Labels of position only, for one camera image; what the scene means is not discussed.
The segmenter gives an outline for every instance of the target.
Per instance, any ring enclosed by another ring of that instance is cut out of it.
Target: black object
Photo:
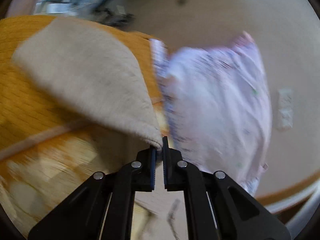
[[[201,172],[163,138],[164,184],[183,191],[189,240],[290,240],[287,228],[224,172]],[[156,150],[96,172],[35,225],[29,240],[129,240],[135,191],[154,189]]]

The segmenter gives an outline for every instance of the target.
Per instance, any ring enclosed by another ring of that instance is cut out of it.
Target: brown strip
[[[257,200],[264,206],[270,205],[272,203],[286,199],[294,194],[301,192],[306,187],[309,187],[312,183],[316,182],[318,179],[320,179],[320,169],[310,177],[306,178],[305,180],[302,180],[301,182],[293,185],[292,187],[278,191],[277,193],[271,195],[258,197]]]

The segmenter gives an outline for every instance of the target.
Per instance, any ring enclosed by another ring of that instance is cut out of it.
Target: metal rivet
[[[224,179],[226,177],[226,174],[223,171],[217,171],[216,172],[216,177],[218,179]]]
[[[93,178],[94,179],[102,179],[103,178],[103,173],[101,171],[98,171],[96,173],[94,173]]]
[[[185,168],[188,165],[188,163],[186,161],[178,161],[177,165],[180,168]]]
[[[138,162],[138,161],[134,161],[134,162],[131,163],[131,166],[133,168],[140,168],[141,165],[142,165],[141,162]]]

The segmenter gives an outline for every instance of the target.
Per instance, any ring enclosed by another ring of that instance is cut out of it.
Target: mustard yellow fabric
[[[79,115],[59,104],[14,66],[18,44],[47,26],[54,17],[23,16],[0,21],[0,150],[31,135],[63,125]],[[160,98],[152,70],[148,36],[88,22],[112,33],[137,58],[151,99]],[[168,128],[161,103],[154,110],[162,135]],[[0,203],[18,230],[30,229],[95,171],[117,171],[122,163],[112,152],[116,133],[90,125],[41,142],[0,161]],[[137,239],[149,212],[135,205],[132,239]]]

